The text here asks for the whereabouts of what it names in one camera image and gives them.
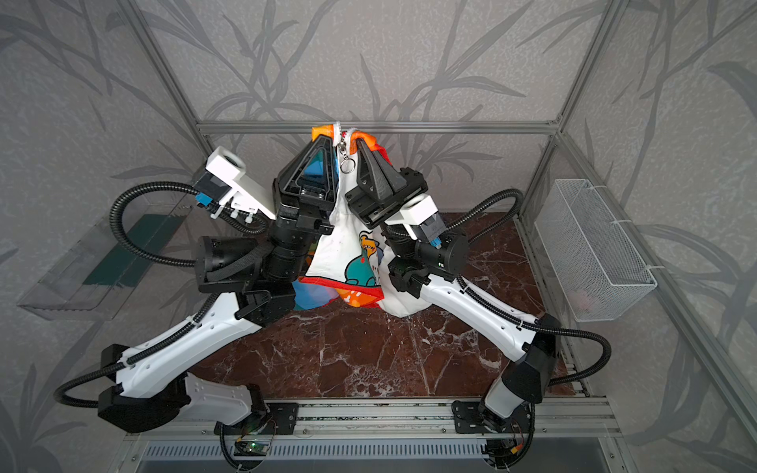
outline blue fabric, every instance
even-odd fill
[[[299,281],[292,282],[291,285],[294,286],[294,303],[305,310],[325,306],[339,297],[339,293],[334,288]]]

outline gray wallpaper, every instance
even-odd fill
[[[756,26],[753,0],[631,0],[567,124],[753,387]],[[525,216],[563,310],[532,222],[549,183],[575,177],[558,154]],[[754,445],[653,294],[581,327],[612,343],[589,383],[612,401],[641,471],[757,471]],[[575,352],[583,363],[598,355],[581,342]]]
[[[553,120],[605,3],[139,0],[202,120]]]
[[[105,471],[123,432],[51,393],[102,348],[183,317],[188,273],[154,267],[112,322],[45,321],[21,295],[124,189],[186,180],[202,156],[113,1],[0,2],[0,471]],[[186,253],[188,227],[170,251]],[[95,398],[107,383],[78,394]]]
[[[542,150],[545,135],[377,135],[392,164],[423,172],[434,202],[445,211],[467,211],[494,192],[506,188],[525,191]],[[305,145],[305,135],[215,136],[222,145],[256,163],[255,179],[268,183]],[[401,142],[418,144],[415,159],[402,152]],[[509,208],[512,201],[493,209]]]
[[[654,292],[612,322],[579,325],[572,318],[534,219],[554,179],[581,177],[558,150],[525,209],[523,223],[563,323],[595,331],[612,344],[607,367],[585,380],[589,391],[609,398],[642,473],[757,471],[755,446],[679,338]],[[570,343],[579,366],[589,366],[600,355],[599,345],[592,341]]]
[[[757,2],[629,9],[568,131],[757,389]]]

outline wire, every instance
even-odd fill
[[[232,454],[226,449],[226,432],[224,431],[226,426],[223,422],[216,422],[216,428],[218,429],[218,440],[221,443],[221,454],[223,455],[223,459],[226,460],[226,463],[231,465],[236,471],[253,471],[258,466],[259,462],[256,462],[255,466],[251,468],[242,468],[242,463],[234,460]]]
[[[465,215],[461,216],[459,219],[452,222],[450,225],[447,226],[447,230],[454,229],[458,226],[461,226],[463,223],[468,222],[470,219],[472,219],[474,216],[480,214],[484,210],[488,209],[492,205],[496,204],[497,202],[507,199],[507,198],[515,198],[515,202],[512,203],[512,207],[510,207],[510,210],[507,211],[507,213],[496,222],[492,223],[485,229],[481,230],[480,232],[473,235],[471,238],[468,239],[469,244],[473,244],[481,237],[486,235],[487,233],[491,232],[495,228],[503,225],[505,222],[510,221],[521,209],[521,206],[523,205],[523,192],[516,188],[511,189],[505,189],[504,191],[499,191],[496,194],[490,195],[489,197],[485,198],[483,201],[479,202],[478,205],[473,207],[471,210],[468,210],[468,212],[465,213]],[[403,237],[410,237],[408,233],[403,229],[402,226],[395,225],[395,226],[386,226],[387,233],[394,236],[395,238],[403,238]]]
[[[129,205],[129,202],[133,201],[140,195],[159,191],[185,192],[186,194],[191,195],[197,195],[200,193],[197,189],[193,188],[189,184],[184,184],[182,182],[156,181],[135,185],[131,189],[124,191],[113,202],[111,211],[108,214],[108,224],[111,227],[113,236],[116,237],[116,240],[122,247],[126,248],[128,251],[134,253],[140,258],[152,261],[153,263],[165,264],[168,266],[192,267],[195,265],[195,260],[183,260],[180,258],[165,257],[159,254],[150,253],[149,251],[146,251],[145,249],[137,246],[133,241],[129,239],[129,236],[126,234],[126,230],[123,227],[123,213],[126,210],[126,206]],[[217,202],[211,201],[206,208],[211,212],[215,212],[218,210],[219,204]],[[232,210],[229,207],[224,207],[220,213],[220,217],[224,222],[228,223],[231,227],[239,230],[240,232],[248,235],[259,235],[260,233],[264,233],[268,229],[268,223],[263,219],[263,217],[257,214],[253,215],[252,218],[256,220],[258,227],[252,228],[231,217],[231,215],[229,215],[231,211]],[[239,215],[247,217],[250,214],[240,211]]]
[[[271,450],[271,447],[273,447],[273,438],[276,436],[276,432],[278,431],[279,426],[276,424],[276,421],[274,421],[273,418],[270,418],[270,419],[268,419],[268,421],[266,421],[266,423],[263,425],[263,427],[261,429],[259,429],[259,431],[265,430],[266,426],[271,421],[273,421],[273,434],[271,435],[271,439],[268,440],[268,450],[266,451],[266,454],[267,454],[267,452],[269,452]],[[222,422],[216,422],[216,429],[218,429],[218,439],[219,439],[219,441],[221,443],[221,453],[223,454],[223,459],[225,459],[226,463],[229,463],[229,465],[231,465],[232,468],[235,469],[235,471],[252,471],[255,468],[257,468],[257,466],[260,464],[260,462],[263,461],[263,460],[249,460],[249,462],[254,462],[255,463],[254,466],[251,466],[250,468],[243,468],[244,467],[244,463],[243,462],[238,462],[236,459],[234,459],[234,457],[232,456],[231,451],[230,451],[231,449],[229,449],[229,450],[226,449],[226,432],[225,432],[226,425],[224,425]],[[241,435],[239,436],[239,438],[236,440],[236,442],[239,442],[246,435],[249,435],[249,433],[246,434],[246,433],[242,432]]]
[[[90,381],[94,381],[95,379],[112,375],[115,372],[126,368],[127,366],[133,366],[135,363],[142,361],[148,356],[154,355],[157,352],[164,349],[165,347],[168,347],[169,345],[176,343],[176,341],[178,341],[180,338],[187,335],[190,331],[192,331],[192,329],[194,329],[197,326],[197,324],[205,317],[205,314],[207,314],[207,312],[210,310],[210,308],[213,306],[213,304],[216,302],[219,296],[220,296],[220,293],[211,294],[205,300],[205,302],[203,302],[202,307],[200,307],[200,309],[197,311],[195,316],[192,317],[192,321],[187,322],[186,325],[181,327],[179,330],[175,331],[173,334],[171,334],[171,336],[164,338],[162,341],[159,341],[152,347],[145,348],[139,353],[135,353],[131,355],[129,358],[126,359],[126,363],[118,362],[114,365],[100,368],[97,371],[93,371],[85,375],[81,375],[78,378],[74,378],[71,381],[61,384],[60,386],[58,386],[58,389],[56,389],[55,392],[53,392],[53,398],[65,406],[84,407],[87,409],[97,409],[98,401],[71,397],[71,396],[68,396],[66,392],[71,389],[74,389],[76,386],[81,386],[82,384],[89,383]]]
[[[572,328],[546,327],[546,326],[538,325],[535,323],[525,322],[522,319],[519,319],[511,314],[508,314],[504,310],[500,309],[499,307],[490,303],[488,300],[481,297],[480,294],[478,294],[476,291],[472,290],[469,287],[468,283],[461,275],[458,275],[456,280],[457,280],[457,284],[459,284],[460,288],[463,289],[465,294],[469,295],[476,303],[478,303],[478,305],[483,306],[489,312],[492,312],[495,315],[502,317],[507,322],[515,324],[518,327],[523,327],[527,330],[536,331],[536,332],[540,332],[544,334],[550,334],[550,335],[562,335],[563,337],[586,338],[588,340],[596,341],[598,344],[602,345],[602,355],[592,366],[589,366],[588,368],[580,372],[573,373],[572,375],[552,378],[550,379],[548,386],[554,386],[555,384],[563,384],[563,383],[578,381],[579,379],[583,379],[583,378],[586,378],[587,376],[591,376],[594,373],[601,370],[602,368],[604,368],[607,362],[610,361],[610,356],[612,355],[612,346],[610,345],[610,342],[608,342],[607,339],[604,338],[602,335],[595,334],[592,331],[574,330]]]
[[[504,460],[504,464],[505,464],[504,468],[499,468],[499,469],[506,469],[506,470],[509,471],[510,467],[513,466],[513,465],[515,465],[517,462],[520,462],[523,459],[523,457],[525,456],[525,454],[528,452],[528,450],[531,448],[531,442],[533,441],[534,433],[536,431],[536,406],[535,406],[535,404],[530,403],[530,404],[528,404],[528,407],[525,407],[525,409],[528,410],[528,417],[529,417],[529,422],[528,422],[528,438],[526,438],[523,441],[523,443],[519,444],[519,445],[523,446],[520,449],[520,451],[517,452],[517,453],[511,453],[512,450],[511,449],[507,449],[504,446],[504,444],[503,444],[503,448],[505,448],[505,453],[494,453],[494,452],[489,452],[488,453],[488,455],[491,458]],[[523,430],[520,428],[520,425],[518,425],[518,430],[520,431],[521,439],[523,439]],[[514,439],[515,438],[515,429],[512,430],[512,435],[513,435],[513,439]],[[514,458],[514,460],[511,461],[510,463],[508,463],[507,459],[510,459],[510,458]]]

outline cable tie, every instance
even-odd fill
[[[201,322],[202,322],[202,321],[200,321],[200,322],[195,322],[195,316],[196,316],[196,315],[197,315],[197,313],[195,312],[195,313],[193,313],[192,315],[190,315],[190,316],[187,316],[187,318],[186,318],[185,320],[186,320],[187,322],[191,323],[192,325],[194,325],[194,326],[196,327],[196,326],[200,325],[200,324],[201,324]]]

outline red trim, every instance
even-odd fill
[[[316,284],[319,286],[326,286],[327,288],[344,289],[346,291],[362,292],[363,294],[368,294],[369,296],[376,297],[377,299],[384,298],[384,291],[381,290],[381,287],[367,288],[364,286],[356,286],[352,284],[347,284],[346,282],[334,281],[333,279],[314,278],[312,276],[304,276],[303,278],[300,278],[300,282],[306,282],[307,284]]]
[[[379,143],[376,143],[375,145],[373,145],[373,148],[369,148],[369,149],[371,151],[378,151],[379,153],[381,153],[381,156],[383,156],[384,159],[386,159],[386,162],[389,163],[390,166],[392,166],[392,163],[389,160],[389,156],[388,156],[388,154],[386,152],[386,148],[384,148],[383,146],[381,146]]]

